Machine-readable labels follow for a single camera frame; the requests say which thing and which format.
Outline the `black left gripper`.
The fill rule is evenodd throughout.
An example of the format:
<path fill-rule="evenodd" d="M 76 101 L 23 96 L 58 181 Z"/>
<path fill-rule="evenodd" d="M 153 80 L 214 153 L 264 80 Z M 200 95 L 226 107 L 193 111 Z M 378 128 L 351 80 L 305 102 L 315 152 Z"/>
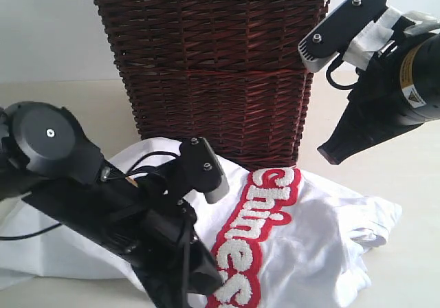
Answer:
<path fill-rule="evenodd" d="M 128 262 L 156 307 L 187 308 L 187 294 L 211 296 L 223 285 L 196 237 L 195 209 L 185 198 L 175 201 L 156 177 L 47 181 L 24 201 Z"/>

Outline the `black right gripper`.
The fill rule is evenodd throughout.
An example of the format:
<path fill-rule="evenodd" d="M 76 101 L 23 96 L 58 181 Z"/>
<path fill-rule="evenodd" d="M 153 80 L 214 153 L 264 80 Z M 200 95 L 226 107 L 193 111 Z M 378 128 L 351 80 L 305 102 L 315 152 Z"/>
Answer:
<path fill-rule="evenodd" d="M 408 101 L 400 82 L 408 47 L 397 47 L 376 57 L 351 90 L 349 103 L 330 138 L 317 151 L 331 165 L 420 127 L 426 121 Z"/>

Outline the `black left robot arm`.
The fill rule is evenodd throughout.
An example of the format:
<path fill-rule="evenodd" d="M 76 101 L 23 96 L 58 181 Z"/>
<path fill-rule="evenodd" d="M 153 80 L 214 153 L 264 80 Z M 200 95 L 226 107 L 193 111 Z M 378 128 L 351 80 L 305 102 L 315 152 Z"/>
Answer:
<path fill-rule="evenodd" d="M 223 283 L 195 230 L 191 191 L 214 204 L 226 175 L 204 137 L 179 145 L 158 166 L 121 171 L 91 142 L 76 117 L 45 102 L 1 110 L 1 198 L 27 204 L 126 261 L 157 307 L 187 307 Z"/>

